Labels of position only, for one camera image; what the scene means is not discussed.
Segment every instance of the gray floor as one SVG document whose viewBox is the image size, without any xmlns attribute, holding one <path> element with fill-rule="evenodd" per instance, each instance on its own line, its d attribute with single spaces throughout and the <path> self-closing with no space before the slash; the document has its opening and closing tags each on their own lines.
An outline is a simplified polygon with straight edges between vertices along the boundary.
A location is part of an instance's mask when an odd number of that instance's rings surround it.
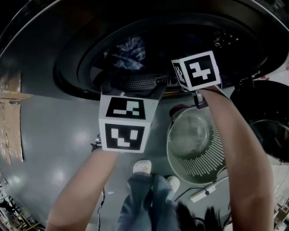
<svg viewBox="0 0 289 231">
<path fill-rule="evenodd" d="M 150 159 L 153 172 L 171 175 L 166 158 L 166 132 L 170 124 L 169 110 L 178 103 L 192 104 L 192 99 L 161 101 L 154 119 L 148 144 L 143 154 L 119 156 L 114 172 L 106 185 L 110 192 L 102 208 L 102 230 L 113 230 L 125 197 L 126 185 L 134 163 Z M 78 167 L 89 156 L 98 130 L 98 102 L 66 101 L 47 97 L 32 97 L 21 102 L 21 135 L 24 162 L 12 156 L 12 166 L 0 157 L 0 170 L 8 182 L 7 190 L 27 206 L 41 222 L 46 223 L 50 208 L 60 191 Z M 191 185 L 181 181 L 177 195 Z M 208 206 L 228 213 L 228 181 L 223 181 L 207 198 L 193 203 L 187 193 L 182 200 L 197 216 L 204 216 Z M 96 212 L 91 222 L 96 224 Z"/>
</svg>

